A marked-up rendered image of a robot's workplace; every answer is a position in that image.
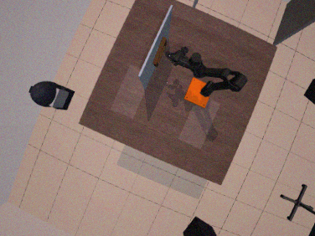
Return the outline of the brown wooden picture frame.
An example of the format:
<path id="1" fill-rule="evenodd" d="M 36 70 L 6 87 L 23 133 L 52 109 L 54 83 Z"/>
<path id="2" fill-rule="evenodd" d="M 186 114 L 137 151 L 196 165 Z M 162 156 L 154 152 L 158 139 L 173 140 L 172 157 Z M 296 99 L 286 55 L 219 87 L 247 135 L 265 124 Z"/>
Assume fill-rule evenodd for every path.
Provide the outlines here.
<path id="1" fill-rule="evenodd" d="M 161 40 L 160 45 L 158 46 L 159 48 L 157 48 L 157 52 L 156 52 L 155 58 L 154 58 L 154 60 L 152 62 L 155 67 L 158 67 L 159 62 L 160 62 L 160 60 L 162 58 L 162 55 L 163 55 L 163 51 L 166 48 L 166 45 L 167 45 L 167 39 L 163 37 L 162 40 Z"/>

